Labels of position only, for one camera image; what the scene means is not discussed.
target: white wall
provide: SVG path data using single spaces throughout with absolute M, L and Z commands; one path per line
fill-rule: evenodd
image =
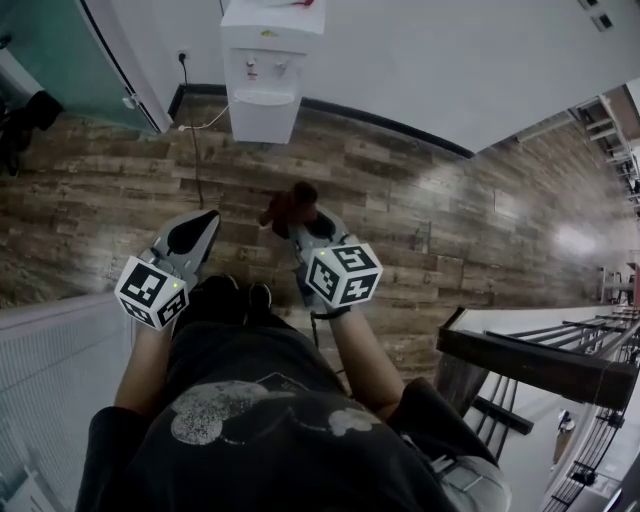
M 224 83 L 216 0 L 112 1 L 129 37 L 146 38 L 141 65 L 188 47 L 191 81 Z M 333 0 L 305 95 L 478 151 L 640 76 L 640 7 L 600 3 L 615 27 L 604 34 L 577 0 Z M 145 21 L 127 22 L 137 9 Z
M 2 310 L 4 492 L 15 492 L 26 465 L 38 471 L 65 510 L 74 510 L 89 422 L 113 404 L 131 353 L 132 323 L 113 294 Z

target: black cable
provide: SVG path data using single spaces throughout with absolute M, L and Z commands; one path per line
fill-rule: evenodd
M 316 348 L 320 350 L 320 340 L 318 339 L 318 326 L 316 325 L 316 318 L 318 320 L 333 320 L 339 318 L 345 313 L 351 311 L 351 306 L 344 306 L 338 309 L 334 309 L 330 313 L 316 313 L 311 311 L 309 316 L 311 317 L 311 329 L 313 329 L 313 342 L 316 344 Z
M 184 86 L 187 87 L 189 85 L 189 80 L 187 79 L 187 66 L 184 64 L 184 58 L 180 55 L 180 64 L 182 64 L 182 69 L 184 70 Z M 196 186 L 198 188 L 198 200 L 200 201 L 200 209 L 204 210 L 204 197 L 202 196 L 202 183 L 200 183 L 200 151 L 198 150 L 198 140 L 196 139 L 196 130 L 194 128 L 195 123 L 193 121 L 193 112 L 191 111 L 191 105 L 187 102 L 187 112 L 189 114 L 189 124 L 191 125 L 191 138 L 193 139 L 193 150 L 195 152 L 196 157 Z

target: wooden floor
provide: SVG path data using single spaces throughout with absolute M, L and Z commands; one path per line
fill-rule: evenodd
M 196 124 L 223 105 L 187 101 Z M 233 142 L 226 115 L 198 141 L 206 207 L 223 216 L 206 273 L 268 283 L 278 311 L 308 332 L 291 250 L 256 218 L 272 192 L 314 183 L 385 266 L 366 313 L 407 378 L 433 376 L 436 328 L 458 305 L 592 302 L 597 266 L 636 243 L 612 171 L 579 124 L 472 160 L 313 111 L 287 146 Z M 198 208 L 194 161 L 191 134 L 177 129 L 155 137 L 63 116 L 35 134 L 18 178 L 0 178 L 0 305 L 111 289 L 164 221 Z

